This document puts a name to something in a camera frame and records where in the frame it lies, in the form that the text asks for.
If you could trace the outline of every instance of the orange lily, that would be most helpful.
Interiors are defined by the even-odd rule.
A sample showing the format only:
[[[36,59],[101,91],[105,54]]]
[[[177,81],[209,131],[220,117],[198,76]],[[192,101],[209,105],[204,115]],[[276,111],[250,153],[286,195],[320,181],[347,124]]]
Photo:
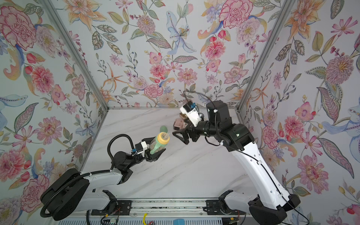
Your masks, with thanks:
[[[271,80],[271,77],[270,77],[269,81],[267,82],[266,86],[262,90],[260,90],[259,88],[255,88],[254,90],[252,90],[252,91],[255,91],[256,94],[257,94],[257,96],[254,97],[254,98],[257,98],[257,99],[255,99],[254,101],[257,101],[261,97],[262,104],[263,104],[264,107],[265,107],[264,95],[267,97],[267,95],[264,93],[264,91],[265,91],[267,85],[269,84],[270,80]]]
[[[119,80],[118,78],[119,77],[122,77],[122,76],[118,76],[118,77],[114,77],[114,73],[113,73],[113,71],[112,71],[112,69],[111,69],[111,66],[109,65],[109,67],[110,67],[110,71],[111,71],[111,78],[109,78],[109,79],[107,79],[107,80],[105,80],[104,81],[104,84],[103,84],[103,87],[105,86],[105,83],[107,82],[108,84],[113,84],[113,86],[115,86],[115,88],[114,88],[114,90],[113,90],[113,92],[115,91],[115,89],[116,89],[116,81],[120,81],[120,82],[123,82],[123,83],[126,83],[127,84],[127,82],[124,82],[124,81],[121,81],[121,80]]]

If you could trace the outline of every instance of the green leaf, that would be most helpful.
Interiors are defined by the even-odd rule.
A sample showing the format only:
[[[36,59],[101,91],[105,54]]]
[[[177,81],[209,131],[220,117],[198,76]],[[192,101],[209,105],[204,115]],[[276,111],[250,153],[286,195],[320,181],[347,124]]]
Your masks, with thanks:
[[[319,54],[314,54],[312,56],[310,56],[307,60],[305,60],[305,62],[314,62],[316,61],[321,55]]]
[[[24,9],[23,12],[26,13],[26,14],[31,15],[31,14],[35,13],[36,7],[37,7],[36,5],[31,4],[31,3],[28,3],[28,4],[25,6],[25,9]]]
[[[141,36],[144,36],[145,35],[145,33],[144,32],[142,32],[140,29],[136,29],[136,30],[134,30],[134,32],[132,33],[132,35],[131,35],[131,40],[133,40],[133,39],[135,39],[135,38],[137,38],[137,37],[141,37]]]
[[[129,24],[126,24],[125,26],[122,27],[122,33],[126,33],[129,30]]]
[[[129,23],[129,15],[126,12],[125,7],[122,9],[122,16],[124,17],[125,21]]]
[[[121,93],[125,93],[127,91],[128,87],[124,87],[123,89],[121,89]]]
[[[267,12],[267,11],[271,11],[271,10],[273,10],[275,8],[275,6],[274,5],[267,5],[267,6],[265,6],[263,9],[262,9],[262,13],[263,12]]]
[[[319,31],[315,31],[315,37],[312,40],[312,49],[314,51],[319,51],[323,45],[324,36]]]
[[[296,193],[301,197],[305,197],[310,194],[305,188],[301,186],[297,186],[296,188],[294,188],[294,191],[296,191]]]
[[[90,106],[90,97],[89,97],[89,95],[90,95],[90,92],[86,93],[86,104],[88,106]]]
[[[253,2],[253,5],[256,6],[256,7],[263,7],[263,6],[266,6],[268,4],[270,4],[269,0],[258,0],[256,2]]]
[[[182,13],[183,13],[183,9],[181,8],[181,6],[179,5],[179,3],[177,4],[177,9],[176,9],[177,14],[181,17]]]
[[[162,1],[156,1],[156,2],[154,2],[154,5],[156,6],[156,7],[162,7],[162,6],[165,6],[165,4],[162,2]]]
[[[193,84],[193,85],[190,86],[190,91],[195,90],[195,85],[196,85],[196,84]]]
[[[342,8],[344,7],[344,0],[333,0],[333,3],[331,4],[330,7],[330,18],[334,19],[342,10]]]
[[[124,20],[116,12],[108,12],[108,14],[110,15],[110,17],[113,19],[113,21],[115,23],[120,24],[120,25],[124,23]]]
[[[33,103],[33,104],[29,105],[28,107],[26,107],[26,109],[23,112],[21,112],[16,117],[15,122],[14,122],[15,133],[17,133],[21,128],[23,128],[30,122],[32,115],[34,114],[35,106],[37,104],[39,104],[39,103]]]
[[[159,20],[154,10],[149,10],[148,13],[152,18]]]
[[[273,15],[270,16],[269,20],[267,22],[270,22],[271,20],[273,19],[276,19],[278,16],[279,16],[279,12],[280,11],[277,11],[276,13],[274,13]]]
[[[63,134],[64,134],[64,138],[68,139],[70,138],[70,132],[64,127],[63,128]]]
[[[311,70],[305,71],[305,73],[314,75],[315,77],[320,79],[325,79],[326,78],[325,70],[326,68],[324,66],[319,66],[319,67],[314,67]]]

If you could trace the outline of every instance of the black cable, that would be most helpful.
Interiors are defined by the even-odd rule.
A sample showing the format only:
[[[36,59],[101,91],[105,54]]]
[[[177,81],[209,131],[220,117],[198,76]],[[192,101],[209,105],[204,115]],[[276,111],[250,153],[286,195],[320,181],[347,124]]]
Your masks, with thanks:
[[[110,152],[110,147],[111,147],[111,144],[116,140],[118,139],[119,137],[126,137],[127,139],[129,139],[130,141],[130,145],[131,145],[131,150],[134,149],[134,144],[132,143],[132,139],[130,138],[129,135],[127,134],[119,134],[119,135],[116,135],[115,137],[113,137],[113,139],[111,139],[111,141],[109,142],[108,144],[108,154],[109,154],[109,157],[111,159],[111,170],[114,168],[114,157],[112,156],[111,152]]]
[[[240,225],[242,225],[242,224],[244,223],[245,218],[246,218],[246,213],[245,213],[245,216],[244,216],[244,220],[241,222],[241,224],[240,224]]]
[[[71,179],[70,181],[68,181],[66,184],[64,184],[63,186],[61,186],[55,193],[54,195],[49,198],[49,200],[44,204],[44,206],[42,207],[41,211],[40,211],[40,216],[41,217],[51,217],[51,214],[46,214],[45,211],[48,208],[48,206],[50,205],[50,203],[55,199],[56,196],[58,196],[63,190],[65,190],[65,188],[67,188],[68,186],[72,185],[73,183],[75,183],[76,181],[80,180],[83,177],[89,176],[90,174],[102,174],[102,173],[106,173],[106,172],[110,172],[110,170],[99,170],[99,171],[94,171],[94,172],[90,172],[90,173],[86,173],[86,174],[81,174],[73,179]]]
[[[204,137],[205,137],[205,140],[206,140],[206,142],[207,142],[208,144],[214,145],[214,146],[220,146],[220,144],[216,145],[216,144],[210,143],[210,142],[207,140],[206,136],[204,136]]]
[[[90,224],[90,220],[89,220],[89,214],[90,214],[90,210],[87,210],[87,211],[86,211],[86,224],[87,224],[87,225],[91,225],[91,224]]]

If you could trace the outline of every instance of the red flower bud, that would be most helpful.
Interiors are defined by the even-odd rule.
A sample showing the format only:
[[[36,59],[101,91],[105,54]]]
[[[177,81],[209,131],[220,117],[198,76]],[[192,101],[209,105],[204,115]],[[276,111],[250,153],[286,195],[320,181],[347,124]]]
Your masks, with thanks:
[[[280,137],[282,137],[282,138],[285,136],[285,134],[284,134],[284,131],[283,131],[283,130],[280,130],[280,131],[279,131],[279,136],[280,136]]]
[[[31,72],[32,72],[32,66],[25,67],[25,73],[31,74]]]
[[[346,211],[350,214],[355,214],[355,211],[352,208],[347,208]]]
[[[26,58],[29,63],[36,63],[36,57],[33,54],[28,53],[26,55]]]
[[[223,37],[226,36],[226,31],[220,31],[220,32],[217,34],[217,36],[222,39]]]
[[[30,178],[30,173],[29,173],[29,171],[26,171],[25,173],[23,173],[23,174],[20,176],[21,182],[25,182],[25,181],[27,181],[29,178]]]
[[[286,135],[286,140],[288,140],[288,142],[291,142],[291,137],[289,135]]]
[[[29,168],[30,165],[31,165],[31,160],[26,161],[26,163],[24,164],[24,169]]]

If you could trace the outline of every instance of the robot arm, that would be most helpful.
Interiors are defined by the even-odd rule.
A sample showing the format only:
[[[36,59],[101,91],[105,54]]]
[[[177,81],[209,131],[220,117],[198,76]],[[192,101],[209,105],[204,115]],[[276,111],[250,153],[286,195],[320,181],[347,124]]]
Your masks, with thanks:
[[[287,217],[286,212],[299,205],[299,197],[289,194],[276,179],[249,130],[242,124],[232,123],[227,104],[218,100],[208,103],[206,108],[208,121],[200,117],[191,101],[182,106],[180,110],[188,117],[189,124],[173,135],[185,144],[189,138],[197,141],[201,135],[215,137],[242,164],[258,193],[249,201],[251,194],[227,191],[223,194],[227,207],[250,212],[259,224],[281,223]]]

